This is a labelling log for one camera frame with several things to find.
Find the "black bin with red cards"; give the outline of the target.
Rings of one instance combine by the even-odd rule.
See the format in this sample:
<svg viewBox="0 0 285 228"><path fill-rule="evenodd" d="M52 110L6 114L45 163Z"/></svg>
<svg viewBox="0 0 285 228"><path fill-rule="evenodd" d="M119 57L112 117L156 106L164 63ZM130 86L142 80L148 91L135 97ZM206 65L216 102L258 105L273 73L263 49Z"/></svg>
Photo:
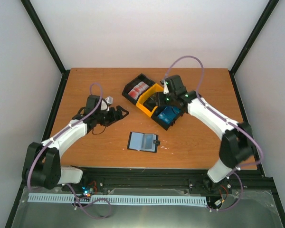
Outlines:
<svg viewBox="0 0 285 228"><path fill-rule="evenodd" d="M136 105L138 98L154 84L155 82L146 75L139 74L124 87L122 96L132 104Z"/></svg>

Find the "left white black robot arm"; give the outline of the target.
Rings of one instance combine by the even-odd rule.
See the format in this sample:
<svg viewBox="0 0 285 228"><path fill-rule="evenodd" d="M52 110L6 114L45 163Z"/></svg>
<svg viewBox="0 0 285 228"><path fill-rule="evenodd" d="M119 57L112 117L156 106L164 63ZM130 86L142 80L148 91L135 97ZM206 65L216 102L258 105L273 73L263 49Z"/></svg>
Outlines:
<svg viewBox="0 0 285 228"><path fill-rule="evenodd" d="M57 185L73 184L78 191L89 187L89 179L84 171L73 166L62 166L62 155L80 138L84 137L99 124L108 127L124 119L129 114L121 106L107 110L95 110L86 115L77 113L66 127L43 142L32 142L24 161L22 179L27 187L42 187L48 190Z"/></svg>

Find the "stack of red cards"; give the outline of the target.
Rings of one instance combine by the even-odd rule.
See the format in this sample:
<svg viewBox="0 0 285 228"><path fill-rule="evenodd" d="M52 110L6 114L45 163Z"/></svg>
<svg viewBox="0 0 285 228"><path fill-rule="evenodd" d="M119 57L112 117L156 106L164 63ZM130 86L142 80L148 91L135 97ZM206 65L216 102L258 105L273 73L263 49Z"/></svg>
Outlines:
<svg viewBox="0 0 285 228"><path fill-rule="evenodd" d="M141 95L148 88L149 86L145 82L141 81L130 90L128 95L134 100L137 100L139 95Z"/></svg>

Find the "yellow plastic bin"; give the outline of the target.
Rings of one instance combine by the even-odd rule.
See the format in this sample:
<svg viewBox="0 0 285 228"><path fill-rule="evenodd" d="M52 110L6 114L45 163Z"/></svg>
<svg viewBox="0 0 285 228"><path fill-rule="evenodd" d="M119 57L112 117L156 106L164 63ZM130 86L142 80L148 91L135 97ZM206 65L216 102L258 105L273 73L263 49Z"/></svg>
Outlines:
<svg viewBox="0 0 285 228"><path fill-rule="evenodd" d="M147 104L147 101L150 101L150 97L154 95L156 92L163 92L164 89L159 84L155 83L150 88L148 88L145 92L143 92L136 102L136 107L140 109L143 113L145 113L148 117L151 117L157 106L154 104Z"/></svg>

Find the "stack of blue cards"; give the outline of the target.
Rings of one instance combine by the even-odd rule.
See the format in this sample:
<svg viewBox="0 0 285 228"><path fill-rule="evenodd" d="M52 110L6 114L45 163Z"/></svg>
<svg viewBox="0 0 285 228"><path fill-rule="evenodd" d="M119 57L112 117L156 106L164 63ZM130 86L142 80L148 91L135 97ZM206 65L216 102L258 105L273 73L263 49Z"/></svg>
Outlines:
<svg viewBox="0 0 285 228"><path fill-rule="evenodd" d="M158 118L166 124L171 124L175 117L180 113L180 110L173 106L167 106L158 114Z"/></svg>

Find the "black bin with blue cards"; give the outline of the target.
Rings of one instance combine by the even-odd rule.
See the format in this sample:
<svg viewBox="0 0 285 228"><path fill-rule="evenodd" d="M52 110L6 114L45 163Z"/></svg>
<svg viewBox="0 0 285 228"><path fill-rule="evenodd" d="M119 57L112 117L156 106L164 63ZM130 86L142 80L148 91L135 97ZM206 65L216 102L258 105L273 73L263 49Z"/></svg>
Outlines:
<svg viewBox="0 0 285 228"><path fill-rule="evenodd" d="M175 124L176 120L183 115L184 112L177 107L161 106L155 109L154 113L151 115L151 119L167 131Z"/></svg>

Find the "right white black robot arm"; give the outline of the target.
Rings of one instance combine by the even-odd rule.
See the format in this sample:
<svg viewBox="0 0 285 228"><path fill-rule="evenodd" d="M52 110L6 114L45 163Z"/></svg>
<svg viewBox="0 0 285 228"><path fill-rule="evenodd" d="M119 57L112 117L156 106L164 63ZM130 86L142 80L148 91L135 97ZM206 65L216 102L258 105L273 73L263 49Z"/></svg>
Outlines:
<svg viewBox="0 0 285 228"><path fill-rule="evenodd" d="M232 171L240 168L240 163L253 156L251 127L247 122L232 120L209 105L196 92L175 96L172 93L158 92L157 106L173 106L202 121L221 140L218 161L208 170L213 183L218 183Z"/></svg>

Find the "black leather card holder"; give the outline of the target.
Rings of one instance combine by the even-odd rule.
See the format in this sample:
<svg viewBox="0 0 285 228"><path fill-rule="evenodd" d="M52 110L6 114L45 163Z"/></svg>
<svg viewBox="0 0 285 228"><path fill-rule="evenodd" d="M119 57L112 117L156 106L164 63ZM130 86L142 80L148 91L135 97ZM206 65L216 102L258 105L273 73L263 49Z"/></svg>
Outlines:
<svg viewBox="0 0 285 228"><path fill-rule="evenodd" d="M159 136L153 133L130 132L127 144L128 150L156 153L161 142Z"/></svg>

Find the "black card holders in bin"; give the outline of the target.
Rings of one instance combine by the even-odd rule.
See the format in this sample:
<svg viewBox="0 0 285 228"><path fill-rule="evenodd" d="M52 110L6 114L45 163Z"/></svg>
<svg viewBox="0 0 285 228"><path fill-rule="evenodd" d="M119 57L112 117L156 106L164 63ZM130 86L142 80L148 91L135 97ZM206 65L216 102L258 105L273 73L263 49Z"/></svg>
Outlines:
<svg viewBox="0 0 285 228"><path fill-rule="evenodd" d="M161 94L162 92L156 92L152 94L146 99L146 101L143 103L143 106L146 107L149 111L152 111L160 103Z"/></svg>

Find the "black aluminium frame rail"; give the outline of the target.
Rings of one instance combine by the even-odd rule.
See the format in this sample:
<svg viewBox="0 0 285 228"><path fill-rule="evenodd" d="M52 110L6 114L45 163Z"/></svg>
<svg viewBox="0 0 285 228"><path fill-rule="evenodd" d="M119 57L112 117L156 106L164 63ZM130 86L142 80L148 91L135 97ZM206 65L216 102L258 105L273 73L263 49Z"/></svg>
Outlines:
<svg viewBox="0 0 285 228"><path fill-rule="evenodd" d="M273 178L262 176L258 170L241 171L229 179L212 183L206 170L181 169L126 169L126 168L86 168L81 181L72 186L79 191L81 187L96 186L98 192L114 188L168 188L188 190L189 193L217 194L220 188L231 190L275 190Z"/></svg>

